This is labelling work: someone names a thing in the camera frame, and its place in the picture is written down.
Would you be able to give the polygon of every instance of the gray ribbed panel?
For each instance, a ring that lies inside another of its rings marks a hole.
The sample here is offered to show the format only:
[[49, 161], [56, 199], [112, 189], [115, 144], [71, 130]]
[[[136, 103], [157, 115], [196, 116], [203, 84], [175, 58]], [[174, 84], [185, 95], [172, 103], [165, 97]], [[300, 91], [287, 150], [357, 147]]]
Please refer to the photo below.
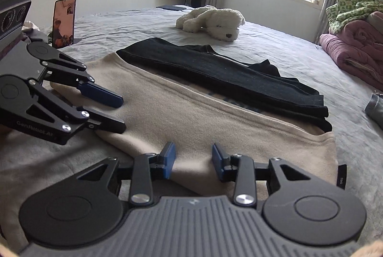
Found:
[[162, 197], [158, 205], [134, 210], [122, 227], [91, 247], [56, 251], [30, 245], [22, 257], [347, 257], [356, 243], [314, 249], [271, 231], [253, 209], [226, 196]]

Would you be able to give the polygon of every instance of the black size label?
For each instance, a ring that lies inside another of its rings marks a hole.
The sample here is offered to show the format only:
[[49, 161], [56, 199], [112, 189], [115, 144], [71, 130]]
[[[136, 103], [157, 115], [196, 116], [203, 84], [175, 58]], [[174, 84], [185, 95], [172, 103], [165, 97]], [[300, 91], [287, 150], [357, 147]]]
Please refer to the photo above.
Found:
[[338, 179], [336, 180], [336, 185], [343, 190], [346, 188], [347, 180], [347, 165], [342, 164], [338, 166]]

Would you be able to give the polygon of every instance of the camera lens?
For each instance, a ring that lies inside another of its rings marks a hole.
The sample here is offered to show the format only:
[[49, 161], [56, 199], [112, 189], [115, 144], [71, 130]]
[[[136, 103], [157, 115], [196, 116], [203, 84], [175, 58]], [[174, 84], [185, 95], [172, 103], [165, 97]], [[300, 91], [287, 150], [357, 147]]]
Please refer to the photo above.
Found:
[[12, 11], [9, 11], [5, 15], [5, 17], [3, 19], [3, 23], [1, 24], [1, 30], [3, 32], [5, 32], [11, 26], [11, 23], [12, 23], [14, 17], [15, 17], [15, 10], [14, 9]]
[[17, 13], [17, 16], [16, 16], [16, 21], [20, 21], [23, 17], [25, 13], [25, 6], [23, 6], [22, 8], [20, 8], [19, 12]]

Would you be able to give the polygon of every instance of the green blanket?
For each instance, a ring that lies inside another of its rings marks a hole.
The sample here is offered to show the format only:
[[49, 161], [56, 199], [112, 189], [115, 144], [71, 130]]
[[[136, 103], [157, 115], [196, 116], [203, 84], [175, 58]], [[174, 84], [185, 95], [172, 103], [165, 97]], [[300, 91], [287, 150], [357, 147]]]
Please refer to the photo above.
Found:
[[349, 22], [366, 19], [374, 11], [383, 11], [383, 4], [375, 0], [337, 0], [326, 9], [330, 33], [338, 34]]

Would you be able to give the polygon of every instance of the black jacket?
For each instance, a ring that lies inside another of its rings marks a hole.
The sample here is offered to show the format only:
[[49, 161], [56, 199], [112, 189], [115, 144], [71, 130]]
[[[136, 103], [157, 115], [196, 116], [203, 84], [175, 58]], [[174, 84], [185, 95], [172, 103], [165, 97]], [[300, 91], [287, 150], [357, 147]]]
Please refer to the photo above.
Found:
[[296, 78], [284, 78], [269, 61], [246, 66], [218, 55], [210, 45], [177, 46], [160, 38], [117, 51], [124, 61], [180, 77], [248, 106], [331, 131], [323, 95]]

